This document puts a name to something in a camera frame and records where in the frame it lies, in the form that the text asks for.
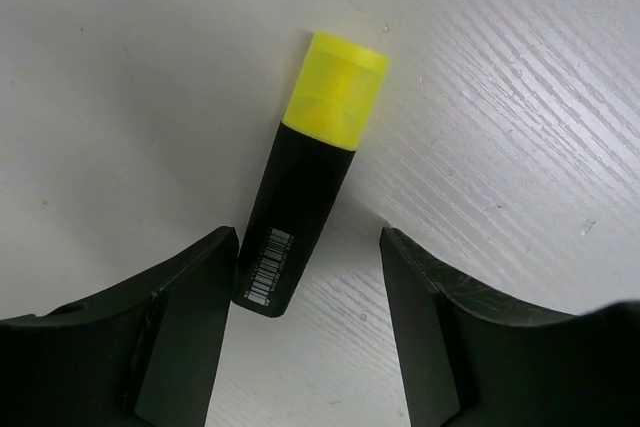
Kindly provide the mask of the yellow highlighter marker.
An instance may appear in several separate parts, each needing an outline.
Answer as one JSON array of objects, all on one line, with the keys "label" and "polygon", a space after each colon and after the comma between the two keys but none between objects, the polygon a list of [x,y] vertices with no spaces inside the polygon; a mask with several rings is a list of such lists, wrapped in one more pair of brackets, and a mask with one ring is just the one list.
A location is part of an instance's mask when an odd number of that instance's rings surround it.
[{"label": "yellow highlighter marker", "polygon": [[384,81],[386,56],[313,34],[241,243],[233,301],[286,311],[321,236]]}]

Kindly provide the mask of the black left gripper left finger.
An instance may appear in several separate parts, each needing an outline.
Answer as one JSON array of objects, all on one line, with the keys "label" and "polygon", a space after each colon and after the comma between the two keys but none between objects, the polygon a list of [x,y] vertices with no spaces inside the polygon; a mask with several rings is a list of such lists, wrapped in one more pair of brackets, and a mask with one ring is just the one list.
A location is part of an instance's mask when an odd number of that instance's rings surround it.
[{"label": "black left gripper left finger", "polygon": [[202,426],[238,238],[221,227],[54,311],[1,323],[5,426]]}]

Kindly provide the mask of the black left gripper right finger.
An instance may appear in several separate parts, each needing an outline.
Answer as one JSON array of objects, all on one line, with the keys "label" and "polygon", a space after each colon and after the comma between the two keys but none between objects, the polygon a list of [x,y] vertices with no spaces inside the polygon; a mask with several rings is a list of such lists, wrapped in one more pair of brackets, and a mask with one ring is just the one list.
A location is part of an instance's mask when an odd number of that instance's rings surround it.
[{"label": "black left gripper right finger", "polygon": [[379,241],[414,426],[635,426],[639,304],[572,315],[490,287],[405,233]]}]

